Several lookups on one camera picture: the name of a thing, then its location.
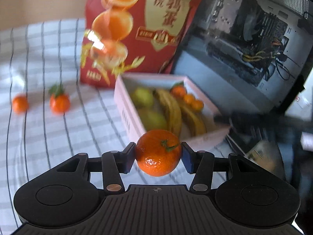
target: pink box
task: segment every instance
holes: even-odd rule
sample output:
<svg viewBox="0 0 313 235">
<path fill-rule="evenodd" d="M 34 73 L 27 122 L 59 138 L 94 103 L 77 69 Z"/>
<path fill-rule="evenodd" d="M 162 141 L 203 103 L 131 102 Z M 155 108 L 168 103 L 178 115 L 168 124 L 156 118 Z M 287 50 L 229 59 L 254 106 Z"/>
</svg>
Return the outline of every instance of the pink box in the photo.
<svg viewBox="0 0 313 235">
<path fill-rule="evenodd" d="M 175 83 L 181 81 L 184 82 L 188 93 L 193 93 L 196 98 L 204 102 L 202 115 L 206 120 L 210 121 L 213 115 L 220 113 L 217 107 L 188 77 L 150 73 L 125 73 L 118 76 L 114 91 L 114 101 L 117 104 L 117 109 L 122 117 L 130 141 L 137 142 L 146 130 L 141 123 L 129 93 L 138 86 L 170 89 Z M 211 132 L 191 137 L 188 135 L 189 130 L 187 126 L 183 125 L 180 140 L 186 141 L 195 151 L 209 150 L 222 142 L 228 132 L 229 127 L 216 126 Z"/>
</svg>

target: box of fruit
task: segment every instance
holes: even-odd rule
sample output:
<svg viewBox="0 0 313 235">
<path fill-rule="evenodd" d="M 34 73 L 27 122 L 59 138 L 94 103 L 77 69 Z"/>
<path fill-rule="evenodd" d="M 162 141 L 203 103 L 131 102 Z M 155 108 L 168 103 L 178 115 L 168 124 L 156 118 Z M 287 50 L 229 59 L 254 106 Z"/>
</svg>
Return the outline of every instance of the box of fruit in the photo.
<svg viewBox="0 0 313 235">
<path fill-rule="evenodd" d="M 149 130 L 164 129 L 202 150 L 222 142 L 229 131 L 214 124 L 219 110 L 185 76 L 125 73 L 116 81 L 114 100 L 133 142 Z"/>
</svg>

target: screw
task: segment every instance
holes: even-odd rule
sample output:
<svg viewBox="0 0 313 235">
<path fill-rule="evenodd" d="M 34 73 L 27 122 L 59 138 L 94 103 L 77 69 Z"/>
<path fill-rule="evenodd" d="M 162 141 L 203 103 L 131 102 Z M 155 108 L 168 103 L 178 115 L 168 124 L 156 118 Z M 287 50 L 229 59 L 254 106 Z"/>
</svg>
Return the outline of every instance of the screw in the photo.
<svg viewBox="0 0 313 235">
<path fill-rule="evenodd" d="M 122 189 L 122 187 L 121 187 L 119 184 L 112 183 L 112 184 L 108 185 L 108 186 L 106 187 L 106 189 L 107 189 L 108 191 L 111 191 L 111 192 L 118 192 L 119 190 Z"/>
<path fill-rule="evenodd" d="M 195 191 L 204 192 L 208 189 L 208 186 L 203 183 L 197 183 L 192 187 Z"/>
</svg>

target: white checkered cloth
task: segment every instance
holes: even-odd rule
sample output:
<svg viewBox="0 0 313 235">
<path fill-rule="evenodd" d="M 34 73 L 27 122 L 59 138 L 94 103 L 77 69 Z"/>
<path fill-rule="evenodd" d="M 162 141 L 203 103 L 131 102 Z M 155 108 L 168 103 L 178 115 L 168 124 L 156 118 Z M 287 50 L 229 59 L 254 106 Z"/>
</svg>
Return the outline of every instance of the white checkered cloth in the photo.
<svg viewBox="0 0 313 235">
<path fill-rule="evenodd" d="M 15 192 L 24 183 L 81 152 L 99 157 L 122 150 L 128 138 L 113 100 L 113 91 L 79 84 L 83 19 L 38 23 L 0 32 L 0 235 L 11 234 L 21 222 L 13 206 Z M 62 82 L 72 107 L 63 116 L 49 108 L 49 88 Z M 16 115 L 10 105 L 19 93 L 28 96 L 30 108 Z M 211 149 L 217 157 L 231 152 L 226 143 Z M 193 176 L 183 164 L 169 175 L 155 178 L 136 163 L 127 175 L 129 184 L 186 184 Z M 225 181 L 213 175 L 212 188 Z M 101 173 L 91 182 L 103 188 Z"/>
</svg>

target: green pear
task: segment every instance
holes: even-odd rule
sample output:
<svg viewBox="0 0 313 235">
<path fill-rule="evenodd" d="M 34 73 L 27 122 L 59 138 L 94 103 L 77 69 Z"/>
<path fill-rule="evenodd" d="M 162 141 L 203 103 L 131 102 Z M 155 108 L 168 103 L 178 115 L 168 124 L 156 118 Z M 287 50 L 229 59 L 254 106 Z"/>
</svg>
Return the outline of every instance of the green pear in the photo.
<svg viewBox="0 0 313 235">
<path fill-rule="evenodd" d="M 166 119 L 161 113 L 142 108 L 138 110 L 138 114 L 147 132 L 156 129 L 167 130 Z"/>
<path fill-rule="evenodd" d="M 136 108 L 152 108 L 154 104 L 153 94 L 149 88 L 137 87 L 130 98 Z"/>
</svg>

